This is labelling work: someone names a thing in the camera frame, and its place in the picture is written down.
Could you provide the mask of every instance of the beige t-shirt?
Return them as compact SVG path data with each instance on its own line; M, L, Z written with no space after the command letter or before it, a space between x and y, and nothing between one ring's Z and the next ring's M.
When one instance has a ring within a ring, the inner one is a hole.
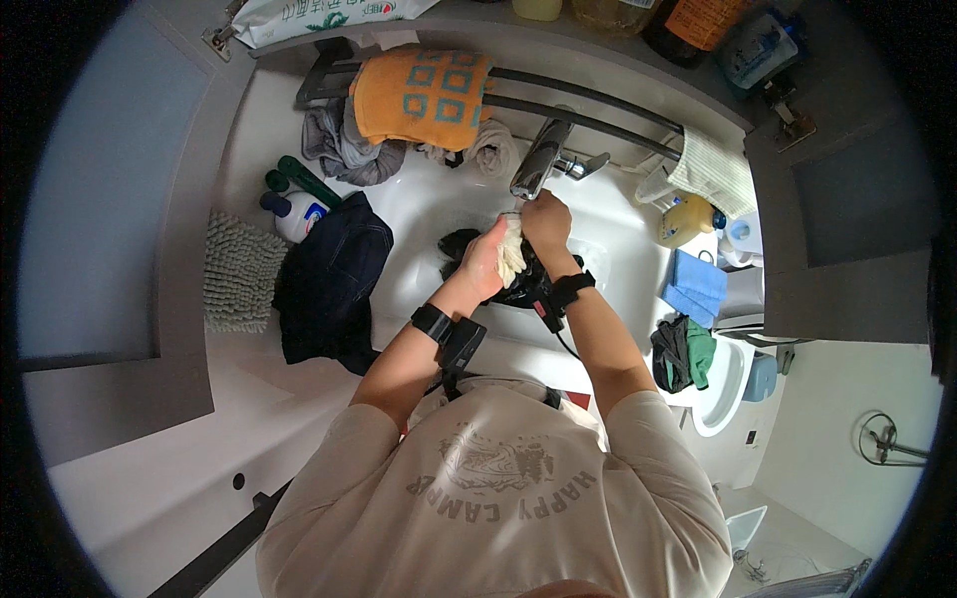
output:
M656 392L595 431L508 388L429 414L400 443L382 411L332 423L259 542L263 596L517 596L563 579L711 597L731 570L704 471Z

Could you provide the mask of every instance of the faucet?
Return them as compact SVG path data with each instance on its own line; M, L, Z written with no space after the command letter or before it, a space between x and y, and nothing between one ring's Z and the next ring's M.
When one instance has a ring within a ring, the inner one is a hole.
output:
M570 107L562 104L555 107L571 110ZM525 201L535 199L553 168L564 172L575 181L581 181L608 163L612 158L608 152L586 162L580 162L577 156L562 151L573 126L571 122L558 119L545 121L542 129L535 136L532 146L528 148L528 153L525 154L525 159L522 160L518 171L512 177L512 185L509 188L512 195Z

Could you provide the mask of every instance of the wrist strap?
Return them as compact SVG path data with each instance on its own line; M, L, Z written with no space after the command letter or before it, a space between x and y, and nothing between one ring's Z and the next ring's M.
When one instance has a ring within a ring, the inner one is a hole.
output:
M423 303L412 314L412 325L426 333L430 339L444 347L452 336L453 322L439 308L431 303Z
M594 285L595 277L588 272L561 277L551 284L551 296L548 302L561 318L565 314L565 308L578 300L578 291Z

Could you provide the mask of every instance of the brown bottle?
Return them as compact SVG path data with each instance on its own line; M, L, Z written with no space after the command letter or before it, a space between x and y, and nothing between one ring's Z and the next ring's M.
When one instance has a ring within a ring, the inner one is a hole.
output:
M693 69L738 20L747 0L662 0L641 34L652 50Z

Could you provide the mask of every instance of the shelf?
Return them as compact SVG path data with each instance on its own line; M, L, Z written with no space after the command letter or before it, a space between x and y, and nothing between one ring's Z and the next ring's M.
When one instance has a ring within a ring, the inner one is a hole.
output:
M668 62L648 47L640 37L608 37L580 25L571 12L571 3L557 21L545 23L519 17L510 2L481 4L473 0L441 0L418 18L353 25L323 32L308 33L251 50L253 58L340 35L361 35L389 31L454 32L471 35L514 36L608 60L653 78L688 97L700 101L745 132L754 128L747 104L737 100L724 82L718 66L706 60L701 67L688 70Z

